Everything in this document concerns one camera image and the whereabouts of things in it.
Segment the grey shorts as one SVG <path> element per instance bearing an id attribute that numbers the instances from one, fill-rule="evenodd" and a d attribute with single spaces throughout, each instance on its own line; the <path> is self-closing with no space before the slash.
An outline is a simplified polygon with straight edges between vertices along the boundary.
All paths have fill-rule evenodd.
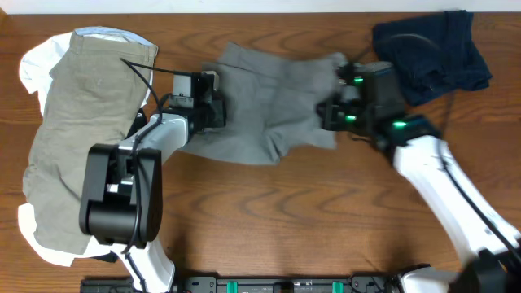
<path id="1" fill-rule="evenodd" d="M 334 69 L 341 53 L 289 60 L 227 45 L 203 68 L 220 77 L 226 125 L 196 134 L 182 151 L 235 164 L 275 165 L 294 147 L 336 147 L 335 134 L 321 127 L 316 106 L 339 89 Z"/>

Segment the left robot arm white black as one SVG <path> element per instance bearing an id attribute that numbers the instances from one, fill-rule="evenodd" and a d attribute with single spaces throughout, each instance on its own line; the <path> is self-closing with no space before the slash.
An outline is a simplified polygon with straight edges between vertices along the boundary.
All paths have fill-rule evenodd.
<path id="1" fill-rule="evenodd" d="M 173 292 L 175 265 L 157 235 L 163 212 L 162 166 L 198 132 L 225 126 L 214 71 L 175 72 L 173 91 L 136 133 L 88 153 L 79 225 L 115 254 L 127 279 L 85 279 L 83 292 Z"/>

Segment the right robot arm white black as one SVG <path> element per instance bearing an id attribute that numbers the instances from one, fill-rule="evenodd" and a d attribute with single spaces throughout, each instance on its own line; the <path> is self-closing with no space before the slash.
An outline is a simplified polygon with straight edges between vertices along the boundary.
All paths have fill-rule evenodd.
<path id="1" fill-rule="evenodd" d="M 444 128 L 410 115 L 387 62 L 333 69 L 336 93 L 317 106 L 325 130 L 370 144 L 421 195 L 449 236 L 463 270 L 404 269 L 378 292 L 518 292 L 520 232 L 501 217 L 462 171 Z"/>

